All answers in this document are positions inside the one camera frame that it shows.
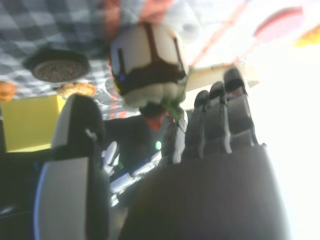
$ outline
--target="pink object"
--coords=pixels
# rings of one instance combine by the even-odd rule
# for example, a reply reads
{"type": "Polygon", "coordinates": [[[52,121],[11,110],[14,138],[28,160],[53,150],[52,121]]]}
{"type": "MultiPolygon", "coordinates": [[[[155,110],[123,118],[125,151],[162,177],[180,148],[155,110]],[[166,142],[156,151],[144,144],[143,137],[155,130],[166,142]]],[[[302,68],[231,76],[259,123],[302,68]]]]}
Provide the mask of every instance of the pink object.
{"type": "Polygon", "coordinates": [[[259,43],[268,43],[299,28],[303,19],[302,7],[283,9],[260,25],[254,35],[259,43]]]}

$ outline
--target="yellow object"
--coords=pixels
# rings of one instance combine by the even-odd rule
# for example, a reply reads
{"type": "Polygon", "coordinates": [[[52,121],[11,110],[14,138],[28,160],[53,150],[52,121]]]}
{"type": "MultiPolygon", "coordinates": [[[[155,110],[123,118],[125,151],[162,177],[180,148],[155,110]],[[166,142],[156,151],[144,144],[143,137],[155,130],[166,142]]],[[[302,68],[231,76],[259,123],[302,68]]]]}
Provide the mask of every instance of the yellow object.
{"type": "Polygon", "coordinates": [[[320,44],[320,25],[301,36],[295,43],[296,47],[320,44]]]}
{"type": "Polygon", "coordinates": [[[48,149],[65,101],[58,95],[3,102],[6,151],[34,152],[48,149]]]}

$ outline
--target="yellow cube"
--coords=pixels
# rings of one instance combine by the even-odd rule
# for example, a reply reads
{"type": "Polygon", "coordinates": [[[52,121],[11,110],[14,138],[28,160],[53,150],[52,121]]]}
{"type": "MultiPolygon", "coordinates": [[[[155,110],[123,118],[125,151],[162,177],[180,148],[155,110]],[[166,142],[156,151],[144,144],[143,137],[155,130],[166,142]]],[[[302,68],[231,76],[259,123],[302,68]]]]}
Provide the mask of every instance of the yellow cube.
{"type": "Polygon", "coordinates": [[[6,151],[48,149],[65,100],[58,95],[33,97],[1,104],[6,151]]]}

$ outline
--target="yellow block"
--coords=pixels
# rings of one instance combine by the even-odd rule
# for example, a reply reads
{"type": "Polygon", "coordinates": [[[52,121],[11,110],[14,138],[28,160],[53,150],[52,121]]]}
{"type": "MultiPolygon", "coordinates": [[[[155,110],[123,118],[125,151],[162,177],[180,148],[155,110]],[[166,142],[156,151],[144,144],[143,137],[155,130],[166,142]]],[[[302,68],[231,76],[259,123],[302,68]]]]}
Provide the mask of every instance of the yellow block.
{"type": "Polygon", "coordinates": [[[65,101],[58,95],[33,97],[1,104],[6,151],[48,149],[65,101]]]}

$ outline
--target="checkered tablecloth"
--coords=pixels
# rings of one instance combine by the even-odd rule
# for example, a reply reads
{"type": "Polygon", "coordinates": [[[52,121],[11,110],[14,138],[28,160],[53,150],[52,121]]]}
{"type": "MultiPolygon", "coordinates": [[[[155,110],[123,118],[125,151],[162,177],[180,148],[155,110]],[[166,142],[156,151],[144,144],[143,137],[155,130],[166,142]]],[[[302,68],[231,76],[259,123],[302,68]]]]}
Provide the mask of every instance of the checkered tablecloth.
{"type": "Polygon", "coordinates": [[[64,83],[34,78],[26,60],[43,49],[76,51],[90,71],[105,119],[137,114],[123,106],[107,68],[110,39],[138,23],[165,24],[185,43],[192,66],[232,62],[246,52],[257,26],[274,12],[304,0],[1,0],[0,81],[17,86],[14,99],[56,94],[64,83]]]}

